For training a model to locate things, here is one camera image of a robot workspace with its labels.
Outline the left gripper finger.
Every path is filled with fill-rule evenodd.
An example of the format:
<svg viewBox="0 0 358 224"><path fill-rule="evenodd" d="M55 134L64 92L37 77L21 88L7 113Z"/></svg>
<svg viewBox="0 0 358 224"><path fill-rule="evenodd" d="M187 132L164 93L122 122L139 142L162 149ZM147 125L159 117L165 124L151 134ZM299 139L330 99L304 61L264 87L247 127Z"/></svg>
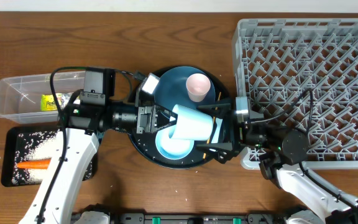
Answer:
<svg viewBox="0 0 358 224"><path fill-rule="evenodd" d="M177 119L178 115L175 112L166 109L163 106L154 105L154 117L157 119L166 118L170 120L170 119Z"/></svg>
<svg viewBox="0 0 358 224"><path fill-rule="evenodd" d="M162 121L162 120L157 120L154 124L154 132L158 132L160 130L163 130L165 128L169 128L170 126L174 126L177 124L177 120L166 120L166 121Z"/></svg>

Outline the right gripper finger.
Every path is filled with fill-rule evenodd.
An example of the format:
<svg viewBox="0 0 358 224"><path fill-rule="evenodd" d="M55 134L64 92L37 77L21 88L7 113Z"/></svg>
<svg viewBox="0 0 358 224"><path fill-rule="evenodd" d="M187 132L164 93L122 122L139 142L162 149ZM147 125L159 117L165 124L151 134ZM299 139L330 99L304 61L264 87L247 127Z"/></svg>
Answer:
<svg viewBox="0 0 358 224"><path fill-rule="evenodd" d="M200 105L197 110L215 118L223 118L231 110L230 103L217 103L213 105Z"/></svg>
<svg viewBox="0 0 358 224"><path fill-rule="evenodd" d="M217 154L219 156L227 156L232 154L232 144L230 142L220 142L212 144L198 144L195 149L206 154Z"/></svg>

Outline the light blue bowl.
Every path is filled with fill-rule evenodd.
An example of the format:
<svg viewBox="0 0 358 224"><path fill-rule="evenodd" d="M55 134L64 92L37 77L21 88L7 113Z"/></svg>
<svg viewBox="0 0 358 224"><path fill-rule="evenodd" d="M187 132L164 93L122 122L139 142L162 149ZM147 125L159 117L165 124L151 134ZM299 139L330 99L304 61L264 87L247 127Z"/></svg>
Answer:
<svg viewBox="0 0 358 224"><path fill-rule="evenodd" d="M194 140L170 139L168 134L167 128L160 130L155 137L155 146L164 158L179 160L192 151Z"/></svg>

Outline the light blue cup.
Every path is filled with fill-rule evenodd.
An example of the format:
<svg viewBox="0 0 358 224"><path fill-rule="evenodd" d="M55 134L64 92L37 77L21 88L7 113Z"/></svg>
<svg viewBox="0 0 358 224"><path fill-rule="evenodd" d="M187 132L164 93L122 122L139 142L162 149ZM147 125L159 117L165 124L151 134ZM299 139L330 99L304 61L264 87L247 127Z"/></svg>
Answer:
<svg viewBox="0 0 358 224"><path fill-rule="evenodd" d="M175 105L176 125L169 131L170 139L206 141L213 131L213 119L210 115L182 105Z"/></svg>

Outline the yellow foil snack wrapper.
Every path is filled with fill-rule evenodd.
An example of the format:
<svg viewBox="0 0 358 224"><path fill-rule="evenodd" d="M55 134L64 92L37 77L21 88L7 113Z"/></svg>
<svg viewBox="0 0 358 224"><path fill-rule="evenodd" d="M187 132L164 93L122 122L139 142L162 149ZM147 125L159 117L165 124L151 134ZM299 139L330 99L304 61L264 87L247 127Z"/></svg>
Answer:
<svg viewBox="0 0 358 224"><path fill-rule="evenodd" d="M57 93L57 99L60 105L60 108L63 109L69 99L71 98L72 93ZM40 100L40 110L41 111L55 111L57 106L54 100L53 95L42 95Z"/></svg>

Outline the orange carrot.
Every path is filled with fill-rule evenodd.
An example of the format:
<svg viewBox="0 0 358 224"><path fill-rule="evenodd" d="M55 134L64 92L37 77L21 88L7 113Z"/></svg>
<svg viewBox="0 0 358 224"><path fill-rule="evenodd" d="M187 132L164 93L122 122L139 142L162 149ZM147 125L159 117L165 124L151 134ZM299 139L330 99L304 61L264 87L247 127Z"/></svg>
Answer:
<svg viewBox="0 0 358 224"><path fill-rule="evenodd" d="M36 161L24 161L17 164L18 169L37 169L46 170L49 167L50 159L36 160Z"/></svg>

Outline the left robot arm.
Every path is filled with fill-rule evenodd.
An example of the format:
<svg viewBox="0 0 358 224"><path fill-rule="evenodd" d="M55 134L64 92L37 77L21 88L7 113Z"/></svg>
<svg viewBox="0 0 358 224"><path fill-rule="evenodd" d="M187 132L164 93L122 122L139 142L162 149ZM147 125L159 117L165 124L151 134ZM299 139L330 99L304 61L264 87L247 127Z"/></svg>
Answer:
<svg viewBox="0 0 358 224"><path fill-rule="evenodd" d="M86 67L85 85L65 107L57 106L62 148L52 156L32 205L21 223L70 223L83 176L109 129L156 133L173 126L178 115L160 105L112 102L114 68Z"/></svg>

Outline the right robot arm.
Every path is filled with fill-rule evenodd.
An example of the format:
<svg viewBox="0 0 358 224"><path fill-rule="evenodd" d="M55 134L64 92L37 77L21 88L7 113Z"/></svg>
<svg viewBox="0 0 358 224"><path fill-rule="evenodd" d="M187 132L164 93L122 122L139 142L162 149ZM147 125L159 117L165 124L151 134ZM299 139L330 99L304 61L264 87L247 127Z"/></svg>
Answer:
<svg viewBox="0 0 358 224"><path fill-rule="evenodd" d="M262 176L301 200L324 223L358 223L358 198L339 190L306 165L309 147L305 131L270 125L266 119L251 119L229 103L199 106L223 121L230 140L200 144L197 150L224 164L245 147L266 149L259 157Z"/></svg>

